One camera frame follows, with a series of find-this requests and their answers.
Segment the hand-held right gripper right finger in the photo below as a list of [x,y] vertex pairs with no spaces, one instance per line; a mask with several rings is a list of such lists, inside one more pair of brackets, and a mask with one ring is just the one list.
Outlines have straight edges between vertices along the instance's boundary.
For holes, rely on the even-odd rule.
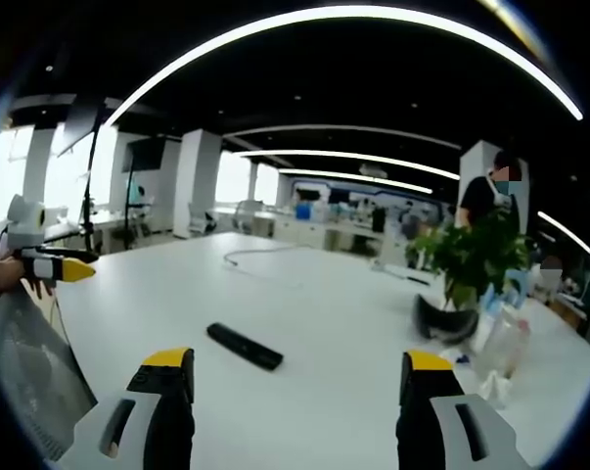
[[527,469],[514,429],[462,389],[448,360],[404,353],[395,427],[400,469]]

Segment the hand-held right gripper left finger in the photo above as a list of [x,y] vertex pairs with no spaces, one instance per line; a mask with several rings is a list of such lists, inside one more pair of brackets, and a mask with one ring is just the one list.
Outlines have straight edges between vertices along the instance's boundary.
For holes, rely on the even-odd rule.
[[152,354],[125,389],[74,426],[60,469],[188,469],[195,420],[194,350]]

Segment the person's left hand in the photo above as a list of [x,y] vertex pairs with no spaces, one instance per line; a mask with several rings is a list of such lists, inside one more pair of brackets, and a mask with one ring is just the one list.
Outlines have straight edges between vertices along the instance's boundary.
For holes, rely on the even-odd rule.
[[20,259],[13,257],[0,259],[0,294],[10,291],[20,284],[23,279],[36,293],[39,300],[42,299],[41,288],[44,288],[49,296],[53,294],[53,288],[48,283],[25,276],[24,265]]

